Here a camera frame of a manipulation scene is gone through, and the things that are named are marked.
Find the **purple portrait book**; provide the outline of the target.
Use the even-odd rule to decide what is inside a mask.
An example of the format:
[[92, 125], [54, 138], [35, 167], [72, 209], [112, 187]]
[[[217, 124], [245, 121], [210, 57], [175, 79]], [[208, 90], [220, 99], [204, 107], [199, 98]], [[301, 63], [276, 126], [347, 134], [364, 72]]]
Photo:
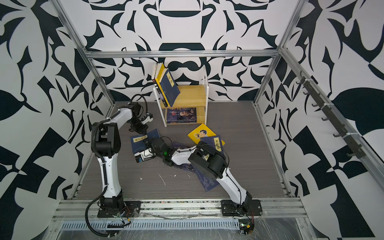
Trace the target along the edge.
[[179, 142], [173, 142], [172, 146], [175, 149], [171, 156], [171, 160], [174, 163], [173, 167], [187, 172], [196, 173], [194, 166], [188, 160], [188, 154], [193, 152], [196, 146], [189, 147]]
[[167, 124], [184, 124], [197, 122], [196, 108], [167, 109]]

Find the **large yellow book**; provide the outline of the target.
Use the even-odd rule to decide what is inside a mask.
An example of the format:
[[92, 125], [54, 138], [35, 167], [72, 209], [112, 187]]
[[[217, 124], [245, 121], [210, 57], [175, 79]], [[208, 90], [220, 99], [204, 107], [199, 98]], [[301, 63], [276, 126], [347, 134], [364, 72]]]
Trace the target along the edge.
[[155, 71], [155, 81], [157, 83], [158, 88], [160, 89], [163, 98], [164, 98], [164, 106], [165, 107], [171, 107], [170, 102], [168, 101], [168, 97], [165, 92], [165, 87], [162, 84], [163, 77], [165, 75], [165, 65], [163, 63], [157, 63], [156, 64], [156, 71]]

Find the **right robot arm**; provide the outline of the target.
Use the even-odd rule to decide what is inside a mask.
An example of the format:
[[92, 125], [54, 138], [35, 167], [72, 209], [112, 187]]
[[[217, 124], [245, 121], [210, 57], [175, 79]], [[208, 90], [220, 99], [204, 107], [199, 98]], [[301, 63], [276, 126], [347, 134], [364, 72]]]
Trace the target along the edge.
[[223, 149], [200, 141], [196, 146], [177, 149], [166, 144], [162, 138], [145, 140], [151, 158], [162, 158], [168, 166], [189, 164], [203, 173], [208, 179], [216, 180], [228, 193], [232, 203], [246, 213], [251, 206], [252, 195], [235, 179], [229, 169], [229, 159]]

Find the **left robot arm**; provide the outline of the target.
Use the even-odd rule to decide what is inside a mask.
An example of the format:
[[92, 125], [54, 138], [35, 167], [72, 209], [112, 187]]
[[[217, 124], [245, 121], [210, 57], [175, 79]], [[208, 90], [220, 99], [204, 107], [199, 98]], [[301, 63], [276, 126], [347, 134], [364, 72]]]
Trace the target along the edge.
[[128, 123], [133, 132], [140, 135], [147, 133], [147, 123], [153, 120], [153, 115], [148, 111], [146, 100], [144, 103], [143, 108], [138, 102], [131, 100], [110, 117], [92, 125], [91, 150], [98, 159], [103, 185], [103, 191], [97, 200], [103, 210], [121, 210], [125, 207], [117, 167], [118, 153], [122, 146], [119, 129]]

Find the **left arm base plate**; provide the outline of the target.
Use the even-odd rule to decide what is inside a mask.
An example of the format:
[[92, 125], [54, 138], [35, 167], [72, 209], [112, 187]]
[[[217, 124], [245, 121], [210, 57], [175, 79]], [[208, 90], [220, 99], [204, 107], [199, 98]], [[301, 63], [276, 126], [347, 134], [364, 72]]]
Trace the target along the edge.
[[102, 200], [97, 217], [98, 218], [113, 218], [123, 217], [130, 218], [140, 213], [141, 201], [115, 201]]

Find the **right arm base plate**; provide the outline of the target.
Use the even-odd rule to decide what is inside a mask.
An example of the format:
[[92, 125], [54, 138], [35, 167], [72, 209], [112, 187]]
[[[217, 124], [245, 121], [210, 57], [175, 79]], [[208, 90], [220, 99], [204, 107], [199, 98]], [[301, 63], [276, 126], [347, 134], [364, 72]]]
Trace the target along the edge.
[[221, 212], [226, 217], [261, 216], [262, 211], [260, 200], [251, 200], [246, 210], [231, 200], [221, 200]]

